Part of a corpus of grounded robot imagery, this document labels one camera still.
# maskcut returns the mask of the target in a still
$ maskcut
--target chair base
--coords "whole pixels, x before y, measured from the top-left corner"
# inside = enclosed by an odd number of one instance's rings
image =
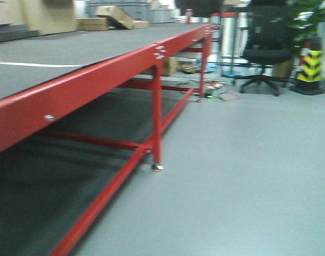
[[[240,93],[245,93],[245,87],[249,84],[253,84],[253,83],[265,83],[266,85],[268,85],[269,87],[274,89],[274,95],[275,96],[279,96],[280,95],[280,90],[278,88],[278,86],[276,86],[275,84],[272,83],[272,81],[274,82],[281,82],[284,83],[283,87],[286,87],[286,83],[288,82],[287,78],[282,78],[282,77],[274,77],[274,76],[265,76],[263,74],[259,74],[259,75],[251,75],[251,76],[241,76],[241,77],[237,77],[235,79],[249,79],[249,81],[245,82],[244,84],[241,85],[239,92]]]

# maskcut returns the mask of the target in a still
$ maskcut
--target red metal table frame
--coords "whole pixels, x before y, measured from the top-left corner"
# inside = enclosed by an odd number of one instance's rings
[[[206,63],[210,53],[212,30],[212,25],[199,26],[199,28],[191,29],[181,35],[79,69],[71,74],[0,100],[0,152],[2,152],[22,139],[37,133],[51,122],[62,118],[116,87],[153,91],[153,132],[144,143],[67,133],[40,132],[43,135],[56,138],[117,147],[134,152],[71,230],[67,232],[51,256],[63,256],[70,253],[145,154],[153,154],[154,163],[159,164],[161,162],[161,134],[193,93],[198,92],[199,98],[202,98],[205,68],[205,65],[201,66],[199,88],[162,86],[160,76],[164,59],[176,52],[191,51],[201,52],[202,63]],[[202,42],[202,48],[187,48],[195,42]],[[153,69],[152,82],[129,80],[149,67]],[[105,81],[104,74],[114,75]],[[161,115],[162,90],[185,92],[183,98],[163,120]]]

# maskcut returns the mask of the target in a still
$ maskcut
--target black office chair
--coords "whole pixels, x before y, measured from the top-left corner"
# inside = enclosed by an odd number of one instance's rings
[[[287,29],[287,5],[285,0],[251,0],[247,6],[248,40],[242,57],[249,63],[261,66],[258,75],[241,76],[235,79],[249,79],[240,87],[245,93],[249,84],[264,82],[279,96],[279,88],[272,83],[286,83],[286,78],[263,75],[267,66],[282,63],[291,58],[291,53],[283,48]]]

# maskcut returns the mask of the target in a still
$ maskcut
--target gray tabletop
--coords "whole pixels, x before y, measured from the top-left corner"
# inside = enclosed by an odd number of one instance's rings
[[[201,25],[150,24],[147,29],[74,31],[0,43],[0,99]]]

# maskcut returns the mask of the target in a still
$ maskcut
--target metal bolt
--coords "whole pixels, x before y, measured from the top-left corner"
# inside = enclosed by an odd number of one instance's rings
[[[53,115],[45,115],[44,118],[47,122],[55,121],[55,117]]]

